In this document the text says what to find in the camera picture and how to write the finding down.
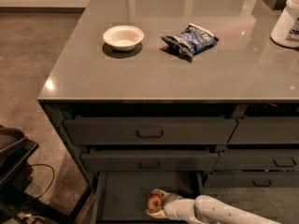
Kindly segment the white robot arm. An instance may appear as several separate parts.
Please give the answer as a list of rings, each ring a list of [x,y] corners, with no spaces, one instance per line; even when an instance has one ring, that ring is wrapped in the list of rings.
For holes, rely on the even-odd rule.
[[[151,192],[146,213],[154,218],[185,221],[187,224],[280,224],[207,195],[189,199],[162,189]]]

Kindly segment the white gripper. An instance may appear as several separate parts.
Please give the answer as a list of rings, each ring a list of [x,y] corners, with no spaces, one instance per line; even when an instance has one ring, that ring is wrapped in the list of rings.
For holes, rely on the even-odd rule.
[[[153,218],[182,221],[197,221],[194,212],[194,200],[186,199],[175,193],[170,194],[162,189],[153,189],[151,191],[151,197],[154,200],[164,201],[164,210],[150,211],[146,210],[146,213]]]

